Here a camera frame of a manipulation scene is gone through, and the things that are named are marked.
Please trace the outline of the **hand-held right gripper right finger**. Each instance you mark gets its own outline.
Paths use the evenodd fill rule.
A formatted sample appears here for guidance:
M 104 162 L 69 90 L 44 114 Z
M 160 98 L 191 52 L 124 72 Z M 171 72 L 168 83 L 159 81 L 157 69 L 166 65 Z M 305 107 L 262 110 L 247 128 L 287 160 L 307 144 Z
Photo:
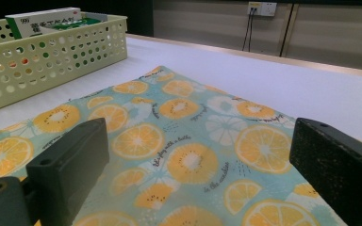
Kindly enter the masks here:
M 362 142 L 299 118 L 289 160 L 345 223 L 362 226 Z

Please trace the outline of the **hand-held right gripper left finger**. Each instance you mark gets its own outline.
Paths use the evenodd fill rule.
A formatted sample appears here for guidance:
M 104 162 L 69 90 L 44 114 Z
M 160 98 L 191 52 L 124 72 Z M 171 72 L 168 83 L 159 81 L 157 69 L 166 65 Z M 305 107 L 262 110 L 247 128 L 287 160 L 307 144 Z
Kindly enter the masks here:
M 33 223 L 71 226 L 109 160 L 103 118 L 85 121 L 26 165 Z

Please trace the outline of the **cream perforated plastic basket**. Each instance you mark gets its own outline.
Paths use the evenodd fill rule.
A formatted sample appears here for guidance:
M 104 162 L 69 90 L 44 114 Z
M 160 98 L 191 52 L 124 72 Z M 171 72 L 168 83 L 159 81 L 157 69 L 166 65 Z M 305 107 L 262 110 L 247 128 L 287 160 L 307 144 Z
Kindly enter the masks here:
M 127 58 L 127 18 L 16 40 L 0 20 L 0 108 Z

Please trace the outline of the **orange slice print cloth bag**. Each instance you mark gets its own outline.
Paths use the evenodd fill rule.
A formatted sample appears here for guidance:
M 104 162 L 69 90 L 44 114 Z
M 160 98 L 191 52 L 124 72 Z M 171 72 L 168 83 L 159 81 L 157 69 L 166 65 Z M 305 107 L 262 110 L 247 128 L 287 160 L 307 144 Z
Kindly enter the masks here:
M 0 177 L 100 118 L 109 161 L 70 226 L 346 226 L 289 162 L 293 118 L 162 66 L 1 130 Z

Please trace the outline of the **square green white medicine box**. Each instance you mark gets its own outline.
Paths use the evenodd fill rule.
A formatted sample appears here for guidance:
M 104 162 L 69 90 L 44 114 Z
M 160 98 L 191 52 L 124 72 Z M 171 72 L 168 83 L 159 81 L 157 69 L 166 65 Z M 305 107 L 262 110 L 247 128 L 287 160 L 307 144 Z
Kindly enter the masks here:
M 62 22 L 58 24 L 50 24 L 41 27 L 42 33 L 52 33 L 61 30 L 68 30 L 73 28 L 78 28 L 82 26 L 88 26 L 92 24 L 99 24 L 100 20 L 92 19 L 92 18 L 82 18 L 81 20 L 76 20 L 72 22 Z

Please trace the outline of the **long white green medicine box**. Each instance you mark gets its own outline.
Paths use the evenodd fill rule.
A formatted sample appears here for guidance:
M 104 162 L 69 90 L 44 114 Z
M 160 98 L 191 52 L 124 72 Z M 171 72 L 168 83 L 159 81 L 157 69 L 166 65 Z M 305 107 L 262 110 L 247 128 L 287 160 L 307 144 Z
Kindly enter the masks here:
M 82 19 L 80 8 L 55 8 L 5 16 L 13 37 L 18 40 L 40 35 L 41 28 Z

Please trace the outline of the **white wall power socket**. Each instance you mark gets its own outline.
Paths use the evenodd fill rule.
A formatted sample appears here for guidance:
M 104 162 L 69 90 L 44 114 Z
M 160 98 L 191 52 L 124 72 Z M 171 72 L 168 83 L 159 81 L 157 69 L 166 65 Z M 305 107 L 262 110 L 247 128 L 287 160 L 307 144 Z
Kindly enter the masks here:
M 247 13 L 249 15 L 272 17 L 275 15 L 277 4 L 273 2 L 250 2 Z

